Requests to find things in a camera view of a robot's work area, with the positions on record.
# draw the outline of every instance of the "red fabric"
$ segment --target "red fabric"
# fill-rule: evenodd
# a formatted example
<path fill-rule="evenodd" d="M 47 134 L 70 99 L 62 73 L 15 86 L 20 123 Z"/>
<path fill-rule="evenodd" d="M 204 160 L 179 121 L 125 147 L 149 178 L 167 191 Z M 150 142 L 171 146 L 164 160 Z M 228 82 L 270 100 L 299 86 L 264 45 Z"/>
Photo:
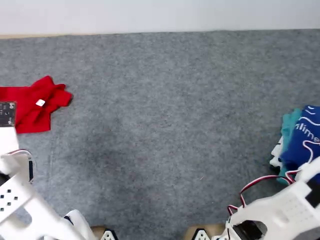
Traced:
<path fill-rule="evenodd" d="M 59 107 L 66 107 L 72 94 L 65 91 L 66 85 L 54 84 L 45 76 L 31 86 L 0 87 L 0 101 L 16 102 L 15 129 L 18 134 L 49 131 L 50 114 Z M 43 106 L 36 105 L 42 99 Z"/>

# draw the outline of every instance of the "white label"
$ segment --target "white label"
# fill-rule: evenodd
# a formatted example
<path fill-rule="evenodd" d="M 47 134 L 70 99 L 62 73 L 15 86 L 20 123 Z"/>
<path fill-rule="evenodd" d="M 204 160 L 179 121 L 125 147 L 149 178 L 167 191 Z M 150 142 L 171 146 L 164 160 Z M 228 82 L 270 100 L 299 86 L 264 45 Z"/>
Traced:
<path fill-rule="evenodd" d="M 39 107 L 42 107 L 45 103 L 46 103 L 45 100 L 39 99 L 39 100 L 35 103 L 35 105 L 38 105 Z"/>

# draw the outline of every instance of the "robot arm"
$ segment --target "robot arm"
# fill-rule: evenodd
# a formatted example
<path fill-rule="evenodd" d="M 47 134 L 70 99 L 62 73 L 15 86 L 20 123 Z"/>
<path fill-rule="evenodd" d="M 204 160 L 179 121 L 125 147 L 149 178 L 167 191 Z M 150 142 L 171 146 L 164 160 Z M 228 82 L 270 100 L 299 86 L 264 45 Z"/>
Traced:
<path fill-rule="evenodd" d="M 302 167 L 295 183 L 271 197 L 240 207 L 226 222 L 226 240 L 293 240 L 320 226 L 320 157 Z"/>
<path fill-rule="evenodd" d="M 31 185 L 31 154 L 19 149 L 15 107 L 14 102 L 0 102 L 0 236 L 5 240 L 98 240 L 79 211 L 60 217 Z M 30 214 L 30 224 L 16 217 L 19 208 Z M 115 237 L 107 230 L 101 239 Z"/>

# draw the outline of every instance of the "carpet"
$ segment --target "carpet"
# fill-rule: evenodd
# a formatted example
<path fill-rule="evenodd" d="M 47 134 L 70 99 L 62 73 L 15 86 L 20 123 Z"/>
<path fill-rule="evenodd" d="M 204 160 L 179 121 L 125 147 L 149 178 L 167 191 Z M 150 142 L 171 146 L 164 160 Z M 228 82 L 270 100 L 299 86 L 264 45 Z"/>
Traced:
<path fill-rule="evenodd" d="M 45 75 L 74 98 L 51 131 L 19 135 L 35 188 L 119 240 L 180 240 L 190 225 L 224 222 L 239 190 L 272 173 L 283 114 L 320 105 L 320 31 L 0 40 L 2 86 Z M 271 180 L 245 197 L 281 189 Z"/>

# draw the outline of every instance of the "white wall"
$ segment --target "white wall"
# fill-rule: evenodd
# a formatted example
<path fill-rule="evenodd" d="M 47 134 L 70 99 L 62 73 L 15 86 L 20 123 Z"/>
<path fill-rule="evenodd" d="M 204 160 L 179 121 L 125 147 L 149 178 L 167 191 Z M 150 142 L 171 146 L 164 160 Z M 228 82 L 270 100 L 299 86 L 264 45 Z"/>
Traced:
<path fill-rule="evenodd" d="M 320 28 L 320 0 L 1 0 L 0 35 Z"/>

